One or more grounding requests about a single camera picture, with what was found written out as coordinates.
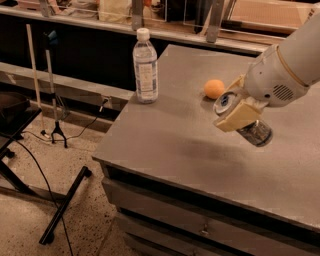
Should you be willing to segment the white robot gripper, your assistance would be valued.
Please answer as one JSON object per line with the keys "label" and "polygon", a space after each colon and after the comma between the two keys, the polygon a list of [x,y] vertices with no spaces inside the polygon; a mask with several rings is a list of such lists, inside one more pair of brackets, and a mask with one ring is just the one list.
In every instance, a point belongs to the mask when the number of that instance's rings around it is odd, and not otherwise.
{"label": "white robot gripper", "polygon": [[223,132],[242,129],[261,119],[263,109],[283,107],[304,96],[309,86],[299,81],[272,45],[249,66],[245,76],[240,75],[226,89],[236,95],[247,92],[256,100],[241,100],[230,113],[222,114],[214,125]]}

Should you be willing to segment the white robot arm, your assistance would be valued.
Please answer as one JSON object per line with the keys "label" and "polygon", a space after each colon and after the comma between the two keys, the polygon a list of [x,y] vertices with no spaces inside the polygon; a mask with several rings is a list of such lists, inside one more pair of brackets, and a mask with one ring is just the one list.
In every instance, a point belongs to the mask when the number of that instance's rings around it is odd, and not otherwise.
{"label": "white robot arm", "polygon": [[320,80],[320,14],[270,46],[216,100],[214,125],[230,132],[260,119],[266,107],[283,107]]}

